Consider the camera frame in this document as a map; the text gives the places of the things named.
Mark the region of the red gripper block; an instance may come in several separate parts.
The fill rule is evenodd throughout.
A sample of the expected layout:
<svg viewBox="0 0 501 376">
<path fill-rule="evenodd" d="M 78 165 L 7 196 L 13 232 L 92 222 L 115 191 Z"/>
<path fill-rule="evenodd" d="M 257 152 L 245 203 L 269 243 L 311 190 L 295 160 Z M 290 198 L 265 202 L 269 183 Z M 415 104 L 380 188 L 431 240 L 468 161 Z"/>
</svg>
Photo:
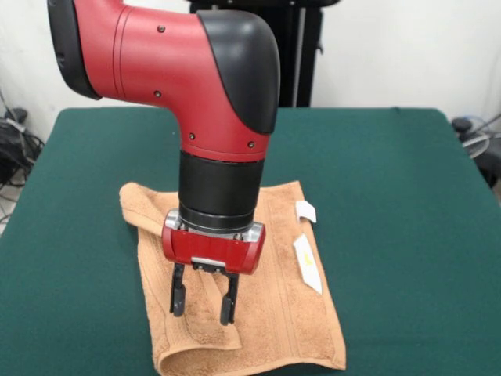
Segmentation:
<svg viewBox="0 0 501 376">
<path fill-rule="evenodd" d="M 186 287 L 183 274 L 186 265 L 199 263 L 227 271 L 228 290 L 222 297 L 220 323 L 234 323 L 239 274 L 250 275 L 257 269 L 266 236 L 265 226 L 254 223 L 241 240 L 233 236 L 216 237 L 163 226 L 161 242 L 167 260 L 174 264 L 171 278 L 170 313 L 182 316 L 185 310 Z"/>
</svg>

